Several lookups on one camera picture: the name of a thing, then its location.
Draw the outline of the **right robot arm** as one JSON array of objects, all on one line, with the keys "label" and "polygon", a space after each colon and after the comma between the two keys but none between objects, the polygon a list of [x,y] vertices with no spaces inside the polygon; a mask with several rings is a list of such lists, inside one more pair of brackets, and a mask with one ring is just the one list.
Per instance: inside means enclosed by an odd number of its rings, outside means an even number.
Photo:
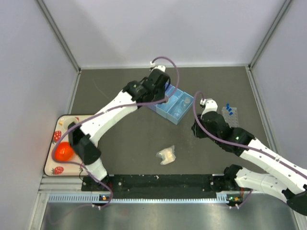
[{"label": "right robot arm", "polygon": [[266,171],[261,174],[236,167],[235,172],[224,177],[228,189],[239,186],[256,190],[280,199],[301,215],[307,214],[306,169],[275,153],[246,130],[229,127],[215,111],[195,115],[192,131],[196,137],[209,138],[226,152]]}]

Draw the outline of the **clear acrylic test tube rack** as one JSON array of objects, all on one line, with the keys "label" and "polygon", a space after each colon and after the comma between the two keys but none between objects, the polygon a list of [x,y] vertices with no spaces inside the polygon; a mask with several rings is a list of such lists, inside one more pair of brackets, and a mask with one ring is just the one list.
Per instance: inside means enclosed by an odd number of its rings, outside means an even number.
[{"label": "clear acrylic test tube rack", "polygon": [[227,107],[223,107],[221,112],[222,116],[225,119],[225,122],[230,126],[230,127],[239,127],[239,121],[238,121],[238,110],[236,107],[231,107],[232,112],[234,113],[233,115],[230,115],[230,112],[227,110]]}]

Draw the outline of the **clear bag of cotton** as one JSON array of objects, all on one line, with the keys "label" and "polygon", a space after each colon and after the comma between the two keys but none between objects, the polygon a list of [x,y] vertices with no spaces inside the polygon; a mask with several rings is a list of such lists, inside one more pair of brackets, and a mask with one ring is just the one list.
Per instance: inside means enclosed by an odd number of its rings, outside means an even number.
[{"label": "clear bag of cotton", "polygon": [[156,157],[161,159],[161,165],[167,165],[174,162],[176,160],[175,146],[173,145],[171,147],[159,151],[158,153],[156,153]]}]

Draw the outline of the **blue compartment organizer box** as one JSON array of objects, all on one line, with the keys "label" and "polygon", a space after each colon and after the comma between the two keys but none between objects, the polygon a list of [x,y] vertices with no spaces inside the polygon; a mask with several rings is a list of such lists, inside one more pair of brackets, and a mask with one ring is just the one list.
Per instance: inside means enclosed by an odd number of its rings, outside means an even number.
[{"label": "blue compartment organizer box", "polygon": [[[178,125],[181,119],[187,113],[187,111],[192,107],[194,97],[180,89],[177,89],[175,93],[170,97],[174,89],[175,86],[173,86],[172,84],[168,86],[168,83],[166,83],[165,95],[168,97],[168,101],[166,103],[148,105],[147,107],[162,116],[163,118],[169,120],[173,124]],[[176,119],[172,116],[172,112],[177,106],[181,106],[181,102],[185,97],[191,98],[191,104],[188,108],[183,108],[184,113],[179,119]]]}]

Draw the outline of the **clear glass flask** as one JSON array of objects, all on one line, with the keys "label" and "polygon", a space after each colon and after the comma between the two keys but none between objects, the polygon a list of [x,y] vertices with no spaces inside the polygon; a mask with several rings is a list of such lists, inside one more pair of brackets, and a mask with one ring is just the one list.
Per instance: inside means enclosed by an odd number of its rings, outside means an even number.
[{"label": "clear glass flask", "polygon": [[191,98],[185,97],[181,102],[181,107],[188,108],[190,104],[191,104]]}]

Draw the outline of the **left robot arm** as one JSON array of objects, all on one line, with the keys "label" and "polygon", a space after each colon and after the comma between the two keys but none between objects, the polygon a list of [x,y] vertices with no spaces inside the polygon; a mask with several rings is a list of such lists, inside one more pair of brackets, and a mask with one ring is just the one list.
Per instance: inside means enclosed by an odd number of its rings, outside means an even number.
[{"label": "left robot arm", "polygon": [[130,81],[109,104],[69,133],[70,146],[93,176],[92,184],[98,190],[106,189],[109,179],[100,159],[101,151],[95,144],[125,116],[149,103],[165,101],[165,85],[170,81],[165,69],[162,65],[152,67],[148,77]]}]

